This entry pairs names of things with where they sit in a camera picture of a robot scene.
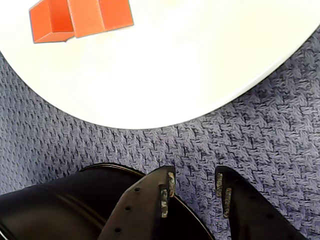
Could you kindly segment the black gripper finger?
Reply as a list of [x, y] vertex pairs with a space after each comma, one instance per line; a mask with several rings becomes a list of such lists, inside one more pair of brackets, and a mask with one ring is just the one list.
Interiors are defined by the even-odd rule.
[[99, 240], [169, 240], [166, 218], [175, 196], [176, 170], [162, 166], [130, 186], [120, 197]]
[[305, 237], [238, 172], [215, 168], [215, 192], [221, 198], [233, 240], [304, 240]]

